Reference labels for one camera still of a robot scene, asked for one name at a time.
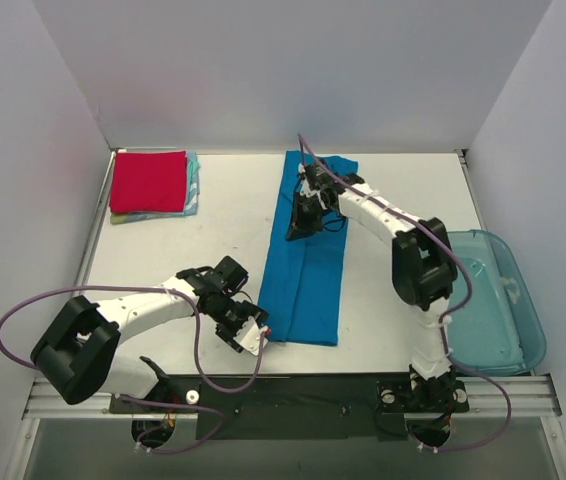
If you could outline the blue t shirt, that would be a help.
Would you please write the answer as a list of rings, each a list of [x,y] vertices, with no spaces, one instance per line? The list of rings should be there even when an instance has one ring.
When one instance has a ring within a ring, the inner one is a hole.
[[[298,150],[285,154],[258,305],[270,340],[335,346],[347,228],[285,239],[300,164]]]

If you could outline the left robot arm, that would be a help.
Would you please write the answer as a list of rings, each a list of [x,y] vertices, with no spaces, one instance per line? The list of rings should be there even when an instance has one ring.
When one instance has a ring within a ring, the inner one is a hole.
[[[268,314],[235,295],[248,280],[232,257],[182,270],[157,287],[102,302],[68,300],[35,344],[30,359],[69,405],[97,392],[126,395],[147,412],[182,398],[170,377],[147,356],[118,353],[124,342],[170,321],[211,318],[216,335],[234,351],[260,358]]]

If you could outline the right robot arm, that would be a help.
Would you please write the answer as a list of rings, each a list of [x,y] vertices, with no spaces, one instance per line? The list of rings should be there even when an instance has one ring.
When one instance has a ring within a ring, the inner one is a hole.
[[[446,310],[458,270],[443,251],[450,246],[445,226],[437,218],[425,221],[397,208],[356,174],[337,176],[317,164],[301,166],[285,239],[323,231],[330,213],[358,223],[391,248],[393,288],[413,308],[411,401],[432,409],[451,398],[456,374],[449,360]]]

